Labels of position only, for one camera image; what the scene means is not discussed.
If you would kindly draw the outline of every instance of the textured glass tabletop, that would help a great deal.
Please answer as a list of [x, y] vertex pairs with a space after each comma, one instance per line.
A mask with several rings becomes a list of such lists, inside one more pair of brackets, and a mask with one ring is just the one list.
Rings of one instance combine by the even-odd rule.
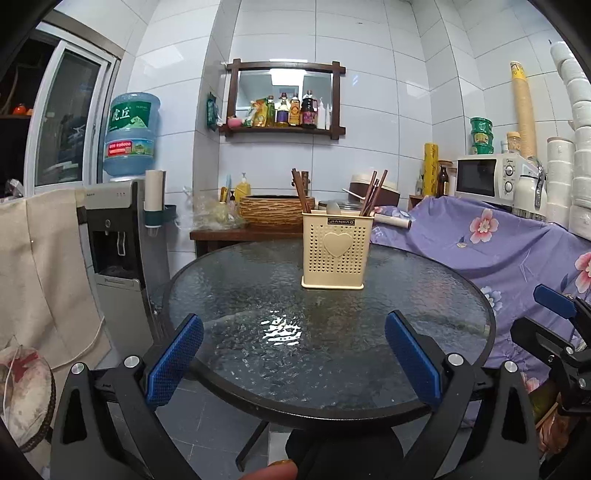
[[295, 407], [358, 411], [415, 400], [384, 336], [395, 309], [445, 353], [472, 363], [488, 354], [492, 309], [449, 268], [371, 245], [363, 290], [308, 290], [302, 256], [301, 241], [238, 244], [174, 279], [164, 299], [170, 319], [177, 326], [188, 313], [202, 318], [197, 358], [210, 370]]

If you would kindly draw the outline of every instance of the blue gripper pad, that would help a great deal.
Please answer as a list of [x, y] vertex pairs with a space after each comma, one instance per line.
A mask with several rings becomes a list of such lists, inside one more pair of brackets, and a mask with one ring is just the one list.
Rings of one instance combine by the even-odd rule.
[[386, 317], [386, 340], [408, 377], [417, 397], [436, 408], [441, 403], [441, 379], [437, 369], [411, 332], [394, 313]]
[[568, 320], [577, 315], [577, 307], [571, 299], [546, 285], [540, 284], [534, 289], [534, 300], [564, 319]]
[[147, 379], [146, 403], [166, 405], [203, 342], [203, 322], [197, 315], [187, 322], [164, 352]]

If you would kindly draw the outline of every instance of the beige plastic utensil holder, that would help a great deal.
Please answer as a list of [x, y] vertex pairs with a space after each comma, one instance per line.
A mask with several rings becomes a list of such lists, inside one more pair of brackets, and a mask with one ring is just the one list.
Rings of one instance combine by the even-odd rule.
[[312, 210], [304, 216], [305, 288], [361, 290], [374, 219], [359, 212], [326, 215]]

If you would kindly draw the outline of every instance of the yellow soap dispenser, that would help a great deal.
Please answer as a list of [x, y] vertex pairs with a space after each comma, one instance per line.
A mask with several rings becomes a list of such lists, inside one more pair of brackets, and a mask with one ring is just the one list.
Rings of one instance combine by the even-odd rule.
[[251, 184], [248, 183], [246, 179], [246, 173], [242, 172], [242, 180], [238, 185], [236, 185], [234, 197], [236, 198], [236, 203], [240, 203], [240, 200], [243, 197], [247, 197], [251, 194]]

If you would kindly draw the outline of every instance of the metal screw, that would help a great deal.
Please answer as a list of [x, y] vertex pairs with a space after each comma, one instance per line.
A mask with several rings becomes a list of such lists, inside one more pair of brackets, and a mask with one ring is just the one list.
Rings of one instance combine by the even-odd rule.
[[454, 367], [459, 367], [462, 363], [464, 363], [462, 356], [458, 355], [457, 353], [452, 353], [450, 356], [448, 356], [447, 361], [450, 362]]
[[74, 364], [74, 365], [72, 365], [72, 373], [74, 375], [78, 375], [83, 370], [84, 370], [84, 364]]
[[127, 368], [137, 367], [137, 365], [139, 364], [139, 358], [135, 355], [131, 355], [131, 356], [127, 357], [125, 359], [125, 362], [123, 362], [123, 363]]
[[507, 370], [508, 372], [511, 372], [512, 374], [514, 374], [515, 372], [517, 372], [517, 365], [515, 362], [505, 362], [505, 370]]

